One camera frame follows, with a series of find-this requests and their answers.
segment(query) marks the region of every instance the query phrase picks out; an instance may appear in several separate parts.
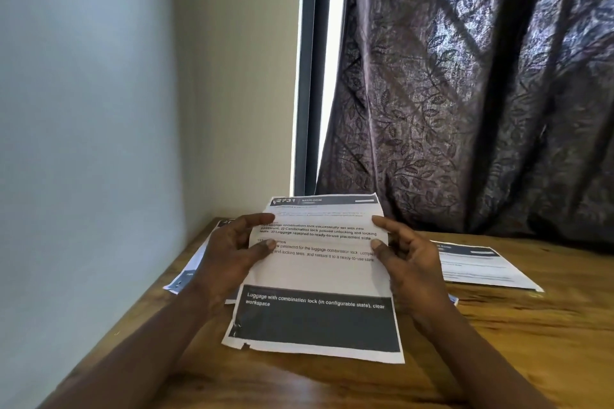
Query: curtain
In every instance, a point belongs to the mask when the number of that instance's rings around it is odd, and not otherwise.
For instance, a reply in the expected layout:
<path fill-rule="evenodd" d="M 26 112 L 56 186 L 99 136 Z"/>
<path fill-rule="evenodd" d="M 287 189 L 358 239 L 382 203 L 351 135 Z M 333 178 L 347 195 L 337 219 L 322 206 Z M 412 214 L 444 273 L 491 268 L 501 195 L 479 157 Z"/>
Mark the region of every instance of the curtain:
<path fill-rule="evenodd" d="M 317 194 L 614 243 L 614 0 L 346 0 Z"/>

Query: paper lying on table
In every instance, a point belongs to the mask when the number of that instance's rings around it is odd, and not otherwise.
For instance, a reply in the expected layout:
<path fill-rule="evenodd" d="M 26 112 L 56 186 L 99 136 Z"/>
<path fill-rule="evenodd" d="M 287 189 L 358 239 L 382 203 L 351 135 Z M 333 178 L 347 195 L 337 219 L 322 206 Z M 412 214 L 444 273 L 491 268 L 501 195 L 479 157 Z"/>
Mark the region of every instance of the paper lying on table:
<path fill-rule="evenodd" d="M 443 279 L 446 281 L 508 286 L 543 292 L 537 283 L 492 248 L 433 242 L 439 248 Z"/>
<path fill-rule="evenodd" d="M 241 286 L 222 343 L 403 364 L 390 278 L 370 247 L 388 239 L 371 220 L 377 196 L 274 197 L 265 212 L 275 221 L 249 245 L 278 245 Z"/>
<path fill-rule="evenodd" d="M 203 260 L 204 251 L 207 249 L 207 244 L 209 244 L 209 238 L 211 238 L 211 234 L 213 234 L 213 232 L 215 230 L 217 230 L 218 228 L 223 227 L 225 225 L 228 225 L 232 220 L 234 220 L 234 219 L 233 218 L 227 218 L 227 219 L 224 219 L 224 220 L 220 220 L 216 224 L 216 227 L 213 228 L 213 230 L 211 231 L 209 236 L 207 236 L 207 239 L 205 239 L 203 244 L 201 244 L 201 246 L 198 248 L 198 250 L 194 253 L 194 255 L 191 257 L 191 259 L 185 265 L 185 267 L 181 271 L 181 273 L 178 274 L 173 281 L 171 281 L 166 286 L 163 286 L 162 288 L 166 289 L 167 291 L 172 292 L 173 294 L 179 294 L 181 292 L 181 290 L 185 288 L 185 285 L 187 285 L 190 282 L 190 280 L 194 276 L 194 272 L 196 272 L 196 269 L 200 265 L 200 262 Z M 234 304 L 235 301 L 236 301 L 236 295 L 237 295 L 238 292 L 239 292 L 238 289 L 235 290 L 230 295 L 230 297 L 228 299 L 226 299 L 226 304 Z"/>

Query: person's left hand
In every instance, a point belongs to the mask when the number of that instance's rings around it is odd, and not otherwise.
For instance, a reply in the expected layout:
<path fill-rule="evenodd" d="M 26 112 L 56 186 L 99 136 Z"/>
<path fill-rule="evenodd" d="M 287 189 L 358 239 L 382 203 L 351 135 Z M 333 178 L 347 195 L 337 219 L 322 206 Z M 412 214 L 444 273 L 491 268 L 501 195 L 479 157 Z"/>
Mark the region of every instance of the person's left hand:
<path fill-rule="evenodd" d="M 275 240 L 265 240 L 247 249 L 253 227 L 272 223 L 275 215 L 242 215 L 211 234 L 203 261 L 186 290 L 204 297 L 210 312 L 245 280 L 249 269 L 275 249 Z"/>

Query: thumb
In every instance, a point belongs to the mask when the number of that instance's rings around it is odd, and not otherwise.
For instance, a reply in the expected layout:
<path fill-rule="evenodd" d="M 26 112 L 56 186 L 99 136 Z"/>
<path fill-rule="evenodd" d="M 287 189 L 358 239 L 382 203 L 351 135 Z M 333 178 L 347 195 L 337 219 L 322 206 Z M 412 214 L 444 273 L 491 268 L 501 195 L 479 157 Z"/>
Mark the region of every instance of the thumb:
<path fill-rule="evenodd" d="M 271 254 L 276 246 L 277 242 L 275 240 L 264 240 L 254 244 L 251 248 L 245 250 L 245 252 L 252 259 L 252 263 L 255 264 Z"/>
<path fill-rule="evenodd" d="M 392 249 L 390 249 L 380 240 L 372 240 L 371 249 L 375 253 L 375 256 L 380 259 L 380 262 L 384 264 L 390 276 L 394 280 L 399 280 L 403 275 L 402 272 L 405 262 L 398 258 Z"/>

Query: wooden table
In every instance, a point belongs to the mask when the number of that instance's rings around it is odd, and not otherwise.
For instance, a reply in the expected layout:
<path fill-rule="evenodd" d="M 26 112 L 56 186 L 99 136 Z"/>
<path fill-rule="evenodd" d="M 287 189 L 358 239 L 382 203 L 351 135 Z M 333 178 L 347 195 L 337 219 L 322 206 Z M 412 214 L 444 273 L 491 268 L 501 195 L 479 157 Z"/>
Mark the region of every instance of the wooden table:
<path fill-rule="evenodd" d="M 174 296 L 162 289 L 215 222 L 173 262 L 74 369 L 80 374 Z M 491 246 L 546 290 L 448 284 L 459 310 L 559 408 L 614 408 L 614 256 L 529 240 L 428 234 Z M 439 408 L 465 398 L 433 347 L 397 311 L 406 364 L 222 346 L 232 306 L 194 338 L 154 408 Z"/>

